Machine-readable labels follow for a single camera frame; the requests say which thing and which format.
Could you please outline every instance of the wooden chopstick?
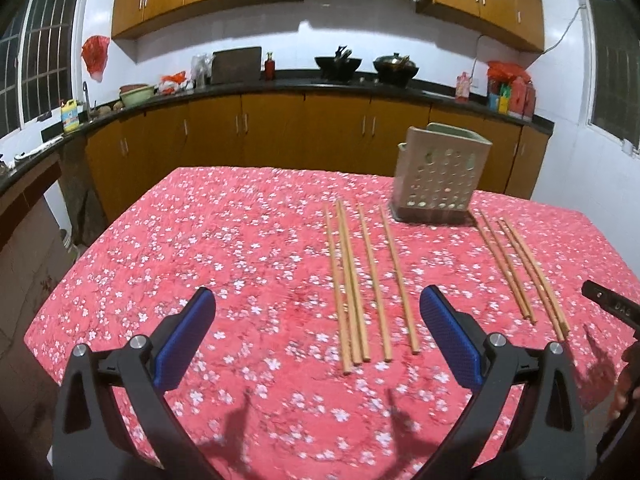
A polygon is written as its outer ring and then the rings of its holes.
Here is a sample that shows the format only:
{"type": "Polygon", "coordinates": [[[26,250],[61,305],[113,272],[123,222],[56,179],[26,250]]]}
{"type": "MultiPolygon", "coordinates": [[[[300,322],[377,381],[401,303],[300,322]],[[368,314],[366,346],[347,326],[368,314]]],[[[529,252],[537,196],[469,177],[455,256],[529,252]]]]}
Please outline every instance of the wooden chopstick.
{"type": "Polygon", "coordinates": [[[529,277],[531,278],[531,281],[536,287],[540,300],[542,300],[542,304],[545,307],[546,315],[549,318],[549,321],[551,322],[554,332],[556,333],[556,339],[559,342],[564,341],[564,335],[562,334],[562,330],[560,330],[560,325],[558,324],[558,318],[556,318],[554,308],[551,305],[551,301],[549,300],[549,297],[546,294],[546,290],[542,286],[542,283],[540,282],[540,279],[538,278],[536,271],[533,269],[531,262],[529,261],[529,259],[527,258],[527,255],[522,250],[522,247],[520,246],[518,241],[515,239],[513,232],[511,232],[511,229],[509,229],[509,226],[507,225],[507,222],[505,222],[504,220],[501,220],[501,221],[498,220],[498,225],[502,228],[505,236],[509,239],[509,243],[511,244],[511,246],[518,253],[518,257],[522,261],[524,268],[527,270],[527,274],[529,275],[529,277]]]}
{"type": "Polygon", "coordinates": [[[347,235],[342,223],[342,211],[338,206],[338,229],[340,233],[340,252],[342,253],[342,270],[344,271],[344,290],[347,294],[347,313],[349,318],[349,338],[351,340],[351,359],[353,364],[362,364],[362,348],[358,336],[358,321],[356,320],[356,306],[353,299],[353,285],[351,285],[351,270],[349,267],[349,251],[347,250],[347,235]]]}
{"type": "Polygon", "coordinates": [[[558,299],[556,298],[556,295],[554,294],[553,289],[551,288],[551,284],[546,279],[545,275],[542,272],[542,269],[540,269],[540,266],[538,265],[536,259],[533,257],[533,254],[531,253],[531,249],[529,249],[529,246],[523,240],[522,236],[520,236],[519,232],[516,231],[516,228],[511,224],[511,222],[509,222],[507,218],[504,219],[504,222],[505,224],[507,224],[507,227],[513,233],[513,236],[516,238],[516,240],[522,247],[522,250],[527,255],[527,258],[529,259],[531,265],[536,271],[536,274],[540,279],[540,283],[542,283],[542,286],[544,287],[545,292],[548,295],[549,300],[551,301],[551,305],[553,306],[554,312],[556,313],[556,317],[558,318],[558,324],[560,325],[562,334],[564,335],[564,337],[567,337],[569,335],[569,324],[567,323],[566,317],[564,316],[564,311],[562,310],[562,307],[560,307],[560,304],[558,303],[558,299]]]}
{"type": "Polygon", "coordinates": [[[376,298],[376,310],[378,311],[378,322],[380,324],[380,335],[382,336],[382,352],[385,361],[391,362],[393,355],[391,351],[391,338],[389,337],[389,328],[386,325],[385,304],[382,300],[382,292],[380,291],[380,282],[378,281],[378,272],[376,270],[376,259],[373,255],[373,247],[369,238],[369,230],[367,229],[367,221],[362,213],[362,206],[358,204],[358,216],[360,216],[360,225],[362,226],[362,236],[364,237],[364,245],[367,248],[367,257],[369,258],[369,274],[373,284],[373,293],[376,298]]]}
{"type": "Polygon", "coordinates": [[[518,304],[518,308],[520,309],[520,313],[522,314],[522,317],[524,319],[529,319],[529,313],[527,311],[527,307],[525,306],[524,302],[520,298],[519,291],[516,288],[516,284],[513,282],[513,278],[511,277],[511,274],[509,273],[509,271],[504,266],[503,262],[498,257],[498,253],[495,251],[493,245],[489,242],[489,239],[486,237],[486,234],[484,234],[484,229],[480,227],[479,224],[478,224],[478,232],[480,233],[482,240],[484,240],[484,244],[489,248],[489,250],[491,251],[491,254],[494,256],[495,263],[500,268],[500,272],[504,276],[504,279],[507,280],[507,283],[509,284],[509,288],[511,289],[511,292],[513,293],[513,296],[516,299],[516,303],[518,304]]]}
{"type": "Polygon", "coordinates": [[[342,293],[340,292],[340,274],[338,271],[338,263],[335,258],[334,232],[331,228],[331,216],[329,208],[324,207],[324,216],[326,217],[326,232],[329,238],[329,256],[331,258],[331,271],[334,277],[334,294],[335,309],[338,317],[338,337],[340,339],[340,356],[342,357],[342,373],[348,375],[351,373],[351,352],[349,349],[349,333],[347,332],[347,322],[344,319],[344,302],[342,301],[342,293]]]}
{"type": "Polygon", "coordinates": [[[338,211],[340,211],[340,221],[342,222],[342,230],[345,234],[345,249],[348,254],[349,272],[351,274],[351,286],[353,287],[353,304],[355,307],[358,334],[360,335],[360,351],[362,352],[362,360],[366,363],[371,361],[369,352],[369,340],[367,339],[367,325],[364,320],[364,310],[362,308],[362,295],[360,294],[360,285],[358,284],[358,273],[356,265],[353,261],[353,248],[351,247],[351,234],[349,225],[347,224],[347,211],[344,208],[342,200],[338,200],[338,211]]]}
{"type": "Polygon", "coordinates": [[[389,229],[389,224],[386,221],[385,207],[383,205],[380,206],[380,216],[382,216],[382,224],[385,227],[386,241],[389,244],[391,258],[394,261],[394,267],[396,268],[396,278],[398,279],[398,288],[400,289],[402,308],[404,309],[404,322],[406,323],[407,330],[409,331],[409,345],[411,345],[411,352],[413,354],[419,354],[420,344],[418,343],[418,336],[415,333],[414,315],[411,312],[409,297],[404,289],[404,278],[402,277],[402,270],[400,268],[400,259],[398,258],[398,252],[396,251],[396,245],[394,244],[391,229],[389,229]]]}
{"type": "Polygon", "coordinates": [[[484,223],[489,228],[489,233],[494,239],[495,244],[498,246],[498,249],[500,249],[500,254],[502,254],[502,257],[504,258],[504,261],[507,264],[507,269],[511,273],[511,276],[513,278],[513,283],[515,284],[516,290],[518,291],[518,293],[516,294],[516,301],[521,301],[524,304],[525,311],[527,312],[526,317],[530,320],[532,324],[536,324],[538,320],[536,319],[536,316],[533,313],[533,309],[531,307],[529,297],[527,296],[524,290],[524,285],[522,285],[522,282],[520,281],[519,276],[516,274],[516,269],[513,267],[513,262],[511,261],[509,255],[507,254],[507,251],[504,249],[504,247],[500,243],[500,240],[498,239],[498,236],[496,235],[494,228],[491,226],[491,223],[489,222],[484,212],[481,209],[479,210],[479,212],[480,212],[480,216],[484,220],[484,223]]]}

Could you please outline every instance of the pink tablecloth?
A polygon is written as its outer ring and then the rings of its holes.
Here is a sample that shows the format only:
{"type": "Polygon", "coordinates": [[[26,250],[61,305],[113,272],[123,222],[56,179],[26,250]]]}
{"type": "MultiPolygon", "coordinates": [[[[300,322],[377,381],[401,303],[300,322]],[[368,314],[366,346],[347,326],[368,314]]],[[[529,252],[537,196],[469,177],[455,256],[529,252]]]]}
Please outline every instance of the pink tablecloth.
{"type": "MultiPolygon", "coordinates": [[[[178,169],[89,248],[44,304],[25,341],[61,381],[74,344],[119,347],[133,334],[151,333],[198,286],[208,286],[218,302],[216,320],[180,387],[166,399],[226,478],[406,478],[442,441],[469,398],[417,313],[424,286],[437,284],[457,309],[514,344],[542,348],[554,334],[528,282],[540,322],[532,327],[521,319],[474,228],[391,221],[422,347],[412,355],[378,213],[391,183],[320,171],[178,169]],[[372,351],[372,362],[348,377],[338,360],[322,211],[337,198],[350,215],[372,351]],[[358,202],[369,221],[392,331],[389,364],[382,361],[370,308],[358,202]]],[[[638,301],[640,283],[580,213],[486,192],[477,192],[472,206],[491,218],[508,216],[532,247],[571,325],[581,401],[587,409],[594,406],[620,371],[632,331],[582,298],[580,286],[591,278],[638,301]]],[[[127,401],[117,395],[127,427],[148,452],[127,401]]],[[[508,402],[483,460],[496,452],[517,397],[508,402]]]]}

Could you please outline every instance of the perforated plastic basket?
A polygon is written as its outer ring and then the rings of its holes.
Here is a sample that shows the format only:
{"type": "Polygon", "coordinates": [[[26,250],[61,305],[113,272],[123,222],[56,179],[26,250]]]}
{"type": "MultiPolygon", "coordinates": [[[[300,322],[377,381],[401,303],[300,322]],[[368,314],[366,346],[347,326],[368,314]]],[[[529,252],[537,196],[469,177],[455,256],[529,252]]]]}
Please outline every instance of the perforated plastic basket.
{"type": "Polygon", "coordinates": [[[436,224],[467,221],[491,141],[470,130],[430,123],[426,130],[409,128],[406,142],[398,147],[394,217],[436,224]]]}

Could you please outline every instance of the silver screw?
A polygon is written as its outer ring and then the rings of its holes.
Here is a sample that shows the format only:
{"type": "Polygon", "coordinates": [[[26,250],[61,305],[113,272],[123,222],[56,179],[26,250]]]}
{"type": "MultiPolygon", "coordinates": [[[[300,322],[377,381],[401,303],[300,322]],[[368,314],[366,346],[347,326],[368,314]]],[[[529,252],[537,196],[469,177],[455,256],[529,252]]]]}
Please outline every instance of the silver screw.
{"type": "Polygon", "coordinates": [[[494,346],[505,346],[507,344],[507,338],[502,334],[494,332],[489,336],[489,342],[494,346]]]}
{"type": "Polygon", "coordinates": [[[129,341],[129,346],[131,348],[135,348],[136,350],[142,348],[146,344],[146,336],[143,335],[135,335],[129,341]]]}
{"type": "Polygon", "coordinates": [[[86,345],[79,344],[74,346],[74,355],[76,357],[82,357],[84,354],[86,354],[86,345]]]}
{"type": "Polygon", "coordinates": [[[562,353],[562,345],[555,341],[549,345],[549,350],[552,354],[560,355],[562,353]]]}

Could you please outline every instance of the black countertop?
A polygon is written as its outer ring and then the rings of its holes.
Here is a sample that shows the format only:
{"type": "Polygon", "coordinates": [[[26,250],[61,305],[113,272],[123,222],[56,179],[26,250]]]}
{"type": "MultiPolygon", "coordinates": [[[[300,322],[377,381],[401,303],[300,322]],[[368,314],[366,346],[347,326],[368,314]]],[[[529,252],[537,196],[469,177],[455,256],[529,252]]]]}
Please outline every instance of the black countertop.
{"type": "MultiPolygon", "coordinates": [[[[531,126],[538,131],[551,135],[553,133],[554,124],[544,118],[534,116],[533,122],[523,121],[512,118],[489,110],[482,101],[486,98],[478,95],[471,95],[468,103],[458,103],[452,97],[451,87],[429,83],[425,81],[414,80],[408,88],[397,88],[395,86],[376,83],[370,74],[362,74],[364,80],[353,81],[350,83],[337,83],[321,80],[316,76],[316,71],[287,71],[290,72],[288,78],[283,78],[280,72],[274,81],[255,81],[242,83],[229,83],[207,86],[204,88],[188,90],[179,94],[169,96],[155,96],[138,106],[124,108],[119,112],[112,112],[106,116],[94,119],[90,122],[83,123],[77,130],[64,135],[58,142],[47,147],[29,160],[23,162],[8,174],[0,176],[0,196],[9,189],[15,182],[18,182],[33,166],[52,153],[60,150],[66,143],[80,136],[90,136],[97,130],[111,123],[116,119],[124,119],[154,108],[161,108],[167,105],[180,104],[183,102],[202,99],[207,97],[239,95],[239,94],[255,94],[267,92],[314,92],[314,93],[338,93],[350,95],[365,95],[378,98],[398,100],[413,104],[438,104],[443,107],[450,107],[456,112],[467,112],[471,114],[482,115],[487,118],[501,120],[507,123],[531,126]]],[[[48,128],[53,133],[48,136],[43,132],[45,140],[55,137],[60,133],[62,127],[57,124],[48,128]]]]}

